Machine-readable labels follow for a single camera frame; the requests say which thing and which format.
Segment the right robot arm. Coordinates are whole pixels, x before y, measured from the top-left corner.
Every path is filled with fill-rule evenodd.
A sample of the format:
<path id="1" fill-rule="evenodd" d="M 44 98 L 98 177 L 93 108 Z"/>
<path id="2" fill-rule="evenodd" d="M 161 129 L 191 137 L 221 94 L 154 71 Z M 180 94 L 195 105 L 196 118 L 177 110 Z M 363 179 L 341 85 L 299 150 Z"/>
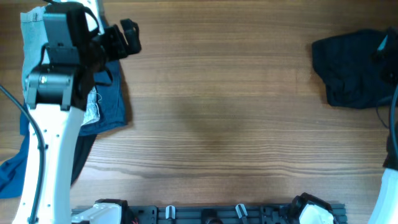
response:
<path id="1" fill-rule="evenodd" d="M 397 87 L 397 28 L 390 27 L 373 55 L 374 60 L 386 60 L 387 64 L 381 72 L 386 83 Z M 387 139 L 387 156 L 383 163 L 384 173 L 381 188 L 369 223 L 397 223 L 397 90 L 388 98 L 389 136 Z M 331 205 L 309 194 L 294 198 L 287 210 L 289 223 L 339 223 Z"/>

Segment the black shorts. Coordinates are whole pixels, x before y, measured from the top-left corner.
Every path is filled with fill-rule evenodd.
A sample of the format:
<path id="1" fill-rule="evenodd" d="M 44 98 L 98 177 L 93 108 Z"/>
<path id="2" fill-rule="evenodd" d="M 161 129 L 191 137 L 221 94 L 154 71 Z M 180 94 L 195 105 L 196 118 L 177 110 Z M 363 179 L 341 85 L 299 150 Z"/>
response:
<path id="1" fill-rule="evenodd" d="M 395 88 L 381 74 L 397 68 L 397 41 L 390 31 L 362 29 L 312 43 L 312 65 L 326 86 L 329 105 L 373 108 Z"/>

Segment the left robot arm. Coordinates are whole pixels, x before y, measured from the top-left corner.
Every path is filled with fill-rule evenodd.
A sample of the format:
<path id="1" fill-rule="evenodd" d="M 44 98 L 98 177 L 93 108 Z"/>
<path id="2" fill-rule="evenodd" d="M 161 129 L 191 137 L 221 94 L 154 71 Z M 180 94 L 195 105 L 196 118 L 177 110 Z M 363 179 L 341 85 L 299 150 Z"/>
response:
<path id="1" fill-rule="evenodd" d="M 95 73 L 106 63 L 141 51 L 130 19 L 103 27 L 78 1 L 53 2 L 41 13 L 47 39 L 24 82 L 21 111 L 30 137 L 15 223 L 137 223 L 125 200 L 100 199 L 78 214 L 70 208 L 75 146 Z"/>

